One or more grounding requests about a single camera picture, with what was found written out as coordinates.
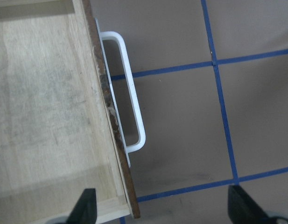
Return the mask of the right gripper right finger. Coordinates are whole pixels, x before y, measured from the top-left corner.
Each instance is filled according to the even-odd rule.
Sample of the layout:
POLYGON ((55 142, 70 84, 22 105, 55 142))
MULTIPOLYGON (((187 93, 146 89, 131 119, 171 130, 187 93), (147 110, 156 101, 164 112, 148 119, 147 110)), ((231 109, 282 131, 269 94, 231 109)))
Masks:
POLYGON ((228 216, 233 224, 264 224, 268 215, 239 185, 228 187, 228 216))

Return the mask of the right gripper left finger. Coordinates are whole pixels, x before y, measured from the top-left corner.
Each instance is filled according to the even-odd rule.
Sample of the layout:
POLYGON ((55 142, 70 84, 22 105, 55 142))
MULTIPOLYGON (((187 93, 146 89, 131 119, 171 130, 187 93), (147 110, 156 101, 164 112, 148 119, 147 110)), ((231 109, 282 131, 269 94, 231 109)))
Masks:
POLYGON ((66 220, 67 224, 95 224, 97 221, 96 190, 85 189, 72 212, 66 220))

